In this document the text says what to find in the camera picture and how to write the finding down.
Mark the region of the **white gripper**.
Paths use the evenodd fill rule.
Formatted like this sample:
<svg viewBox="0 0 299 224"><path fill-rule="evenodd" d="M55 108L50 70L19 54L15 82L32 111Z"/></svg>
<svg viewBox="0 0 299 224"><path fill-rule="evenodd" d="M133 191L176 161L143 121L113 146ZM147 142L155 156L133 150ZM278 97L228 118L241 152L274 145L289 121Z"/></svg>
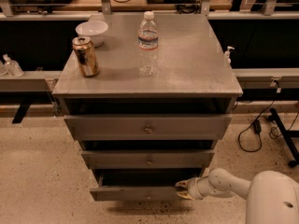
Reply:
<svg viewBox="0 0 299 224"><path fill-rule="evenodd" d="M175 187L187 189L187 191L177 192L177 196L186 200L203 200L209 194L209 181L206 177L181 180L175 184Z"/></svg>

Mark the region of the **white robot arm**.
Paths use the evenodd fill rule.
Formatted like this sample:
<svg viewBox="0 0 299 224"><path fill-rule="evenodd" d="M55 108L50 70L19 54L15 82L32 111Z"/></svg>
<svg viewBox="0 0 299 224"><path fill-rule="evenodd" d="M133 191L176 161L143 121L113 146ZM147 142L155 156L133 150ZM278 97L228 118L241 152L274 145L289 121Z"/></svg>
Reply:
<svg viewBox="0 0 299 224"><path fill-rule="evenodd" d="M299 224L299 184L275 171L263 171L251 181L215 168L205 177L181 180L177 195L191 200L235 194L246 201L246 224Z"/></svg>

